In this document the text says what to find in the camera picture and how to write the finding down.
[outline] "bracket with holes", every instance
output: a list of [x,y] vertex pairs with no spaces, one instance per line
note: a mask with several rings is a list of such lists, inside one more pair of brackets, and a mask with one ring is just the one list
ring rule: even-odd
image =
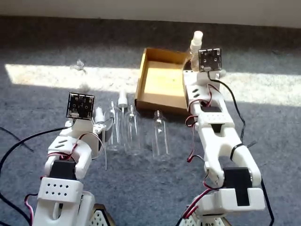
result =
[[89,221],[89,226],[110,226],[101,210],[96,210]]
[[59,178],[43,178],[40,185],[38,199],[56,202],[79,203],[83,184],[76,180]]

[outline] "glass bottle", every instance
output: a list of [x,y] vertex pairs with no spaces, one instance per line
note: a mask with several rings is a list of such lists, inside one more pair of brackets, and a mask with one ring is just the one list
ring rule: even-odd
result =
[[129,155],[138,155],[143,150],[140,120],[139,113],[130,105],[123,121],[125,151]]
[[155,111],[152,153],[156,160],[170,159],[166,122],[161,111]]
[[104,113],[106,120],[113,118],[112,134],[107,142],[107,150],[119,151],[123,149],[121,126],[122,126],[122,111],[116,107],[116,104],[111,101],[111,108]]

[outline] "hole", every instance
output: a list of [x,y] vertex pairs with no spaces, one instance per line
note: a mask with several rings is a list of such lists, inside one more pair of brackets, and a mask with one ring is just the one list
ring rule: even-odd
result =
[[66,142],[67,140],[61,140],[61,141],[59,141],[58,143],[64,143],[64,142]]
[[63,147],[63,146],[65,146],[65,145],[64,145],[64,144],[61,144],[61,145],[55,146],[55,148],[59,148],[59,147]]

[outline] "white spray cap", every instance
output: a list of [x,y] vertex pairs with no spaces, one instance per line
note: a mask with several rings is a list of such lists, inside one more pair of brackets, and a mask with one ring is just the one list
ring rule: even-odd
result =
[[202,47],[202,39],[203,33],[201,31],[195,31],[190,43],[190,50],[192,53],[197,53],[197,51]]
[[124,90],[119,92],[118,107],[127,108],[127,93]]
[[96,108],[95,110],[95,123],[100,123],[105,121],[103,110],[101,107]]

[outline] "white wall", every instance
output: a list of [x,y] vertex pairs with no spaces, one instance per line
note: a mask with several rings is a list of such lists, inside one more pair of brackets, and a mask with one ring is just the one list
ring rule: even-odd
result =
[[301,28],[300,0],[0,0],[0,15]]

